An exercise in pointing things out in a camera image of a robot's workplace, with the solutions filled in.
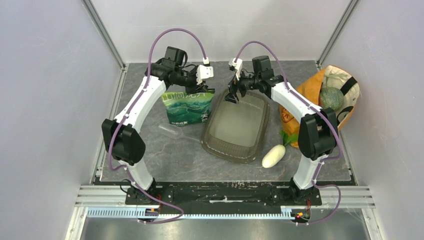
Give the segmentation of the green litter bag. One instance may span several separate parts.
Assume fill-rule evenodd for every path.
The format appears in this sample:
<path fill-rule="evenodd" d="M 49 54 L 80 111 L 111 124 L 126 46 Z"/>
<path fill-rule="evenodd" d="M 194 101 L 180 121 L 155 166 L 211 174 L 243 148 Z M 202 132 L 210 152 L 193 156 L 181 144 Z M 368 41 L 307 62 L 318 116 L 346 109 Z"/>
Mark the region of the green litter bag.
<path fill-rule="evenodd" d="M 211 114 L 213 93 L 166 92 L 161 95 L 171 125 L 183 127 L 206 123 Z"/>

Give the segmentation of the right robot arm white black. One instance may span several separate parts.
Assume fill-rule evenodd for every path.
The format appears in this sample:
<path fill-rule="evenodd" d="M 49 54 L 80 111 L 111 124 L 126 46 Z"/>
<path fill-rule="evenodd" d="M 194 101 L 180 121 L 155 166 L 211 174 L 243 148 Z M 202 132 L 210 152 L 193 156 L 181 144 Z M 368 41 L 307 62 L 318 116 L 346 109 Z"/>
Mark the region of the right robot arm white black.
<path fill-rule="evenodd" d="M 316 189 L 316 170 L 324 158 L 337 147 L 338 125 L 332 108 L 323 109 L 300 95 L 282 75 L 275 75 L 270 58 L 266 55 L 252 59 L 253 72 L 243 71 L 243 61 L 232 59 L 228 63 L 234 72 L 224 100 L 238 103 L 247 91 L 258 90 L 284 107 L 299 123 L 297 143 L 302 154 L 296 173 L 290 180 L 288 199 L 300 205 Z"/>

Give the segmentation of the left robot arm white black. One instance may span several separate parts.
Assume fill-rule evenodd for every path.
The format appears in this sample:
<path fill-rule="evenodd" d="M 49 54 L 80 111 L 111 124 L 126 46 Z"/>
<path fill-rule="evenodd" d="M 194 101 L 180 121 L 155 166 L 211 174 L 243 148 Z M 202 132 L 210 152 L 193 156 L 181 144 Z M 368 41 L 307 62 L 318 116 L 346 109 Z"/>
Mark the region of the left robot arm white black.
<path fill-rule="evenodd" d="M 140 87 L 124 109 L 101 124 L 108 159 L 117 160 L 128 173 L 144 204 L 152 204 L 157 198 L 156 189 L 151 187 L 155 180 L 143 160 L 146 144 L 139 134 L 148 113 L 170 86 L 182 86 L 188 94 L 206 93 L 206 80 L 214 76 L 207 56 L 191 70 L 186 70 L 187 60 L 184 50 L 167 47 L 164 57 L 148 64 Z"/>

